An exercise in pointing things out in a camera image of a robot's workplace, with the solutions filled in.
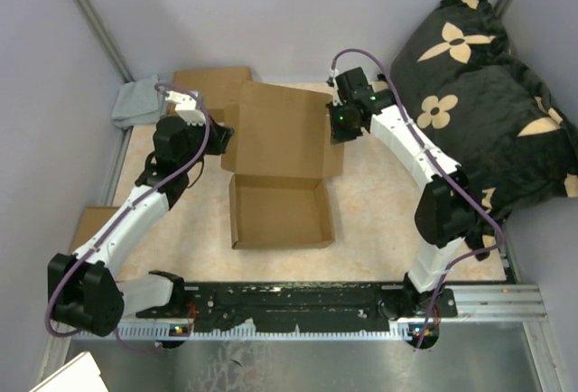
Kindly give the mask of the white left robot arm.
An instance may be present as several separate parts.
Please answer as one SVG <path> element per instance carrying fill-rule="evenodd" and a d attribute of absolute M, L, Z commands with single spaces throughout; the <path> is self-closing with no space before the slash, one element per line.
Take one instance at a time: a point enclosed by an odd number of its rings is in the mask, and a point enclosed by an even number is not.
<path fill-rule="evenodd" d="M 175 317 L 188 303 L 182 277 L 152 271 L 142 278 L 117 281 L 117 274 L 144 235 L 165 216 L 187 189 L 188 173 L 208 155 L 222 155 L 233 128 L 212 118 L 192 123 L 164 117 L 153 134 L 153 151 L 125 202 L 94 236 L 68 255 L 55 255 L 47 266 L 47 332 L 63 337 L 55 322 L 106 337 L 129 315 L 153 310 Z"/>

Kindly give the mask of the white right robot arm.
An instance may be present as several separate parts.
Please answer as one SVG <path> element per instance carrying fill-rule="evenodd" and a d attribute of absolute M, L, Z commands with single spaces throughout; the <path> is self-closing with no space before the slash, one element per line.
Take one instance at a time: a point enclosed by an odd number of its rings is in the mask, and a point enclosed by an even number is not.
<path fill-rule="evenodd" d="M 467 230 L 477 220 L 473 207 L 453 188 L 468 190 L 472 178 L 459 163 L 433 144 L 399 106 L 389 89 L 374 90 L 363 69 L 331 70 L 333 100 L 326 105 L 331 141 L 342 144 L 367 132 L 378 139 L 408 170 L 421 197 L 415 226 L 422 239 L 404 277 L 402 303 L 413 316 L 434 306 L 434 290 Z"/>

